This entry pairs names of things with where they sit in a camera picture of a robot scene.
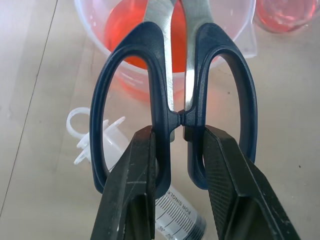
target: scissor handle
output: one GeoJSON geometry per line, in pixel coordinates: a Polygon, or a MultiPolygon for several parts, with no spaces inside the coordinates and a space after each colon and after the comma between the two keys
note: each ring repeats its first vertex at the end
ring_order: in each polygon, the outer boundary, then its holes
{"type": "Polygon", "coordinates": [[[117,67],[129,56],[142,58],[148,66],[152,130],[156,136],[156,159],[159,166],[155,196],[159,198],[166,193],[171,183],[170,133],[180,125],[180,117],[169,110],[164,37],[161,29],[153,22],[139,24],[122,40],[107,59],[95,85],[90,112],[93,181],[96,189],[102,193],[109,174],[105,166],[102,131],[106,98],[117,67]]]}
{"type": "Polygon", "coordinates": [[[245,58],[232,39],[216,24],[202,25],[196,35],[195,87],[193,103],[182,114],[182,125],[191,128],[184,138],[188,141],[188,173],[201,189],[208,189],[203,163],[203,134],[206,123],[207,87],[210,63],[221,56],[228,63],[238,92],[240,106],[241,151],[255,161],[258,131],[257,98],[253,78],[245,58]]]}

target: red liquid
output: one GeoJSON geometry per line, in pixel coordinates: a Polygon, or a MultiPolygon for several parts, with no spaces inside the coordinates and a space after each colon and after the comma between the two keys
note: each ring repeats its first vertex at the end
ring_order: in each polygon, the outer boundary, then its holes
{"type": "MultiPolygon", "coordinates": [[[[104,29],[104,45],[113,51],[125,36],[140,24],[145,15],[147,0],[122,0],[110,13],[104,29]]],[[[172,71],[184,72],[186,68],[186,23],[180,1],[174,8],[171,20],[172,71]]],[[[125,61],[142,69],[147,69],[139,57],[128,57],[125,61]]]]}
{"type": "Polygon", "coordinates": [[[257,0],[255,15],[267,30],[285,33],[310,21],[316,6],[317,0],[257,0]]]}

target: textured black surface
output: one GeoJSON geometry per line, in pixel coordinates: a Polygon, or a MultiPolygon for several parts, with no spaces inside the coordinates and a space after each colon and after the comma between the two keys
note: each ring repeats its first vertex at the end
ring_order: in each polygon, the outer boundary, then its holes
{"type": "Polygon", "coordinates": [[[298,240],[263,173],[225,131],[206,126],[203,157],[220,240],[298,240]]]}
{"type": "Polygon", "coordinates": [[[221,158],[222,150],[207,129],[204,133],[204,142],[203,158],[208,192],[216,231],[219,239],[222,240],[229,225],[237,193],[227,164],[221,158]]]}
{"type": "Polygon", "coordinates": [[[136,132],[110,173],[91,240],[150,240],[155,237],[155,134],[136,132]]]}

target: scissor blade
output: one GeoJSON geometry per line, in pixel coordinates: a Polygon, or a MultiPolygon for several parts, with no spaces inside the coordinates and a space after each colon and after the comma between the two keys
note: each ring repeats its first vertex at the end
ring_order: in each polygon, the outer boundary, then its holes
{"type": "Polygon", "coordinates": [[[187,54],[184,75],[184,110],[192,107],[195,87],[196,36],[205,23],[213,23],[209,0],[180,0],[187,26],[187,54]]]}
{"type": "Polygon", "coordinates": [[[163,33],[167,104],[174,110],[174,88],[171,53],[171,18],[177,0],[148,0],[144,22],[157,24],[163,33]]]}

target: plastic beaker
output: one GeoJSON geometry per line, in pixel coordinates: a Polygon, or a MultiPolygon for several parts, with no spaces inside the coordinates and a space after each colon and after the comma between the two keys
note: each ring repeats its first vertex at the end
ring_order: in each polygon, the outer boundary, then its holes
{"type": "Polygon", "coordinates": [[[270,32],[292,32],[310,22],[319,5],[318,0],[256,0],[255,21],[270,32]]]}
{"type": "MultiPolygon", "coordinates": [[[[90,38],[106,57],[137,24],[141,23],[148,0],[74,0],[79,18],[90,38]]],[[[252,28],[255,0],[210,0],[215,23],[235,41],[245,57],[257,54],[252,28]]],[[[186,58],[185,21],[179,1],[171,21],[173,92],[184,89],[186,58]]],[[[218,64],[214,61],[211,67],[218,64]]],[[[129,57],[114,75],[125,90],[139,99],[149,99],[148,72],[141,59],[129,57]]]]}

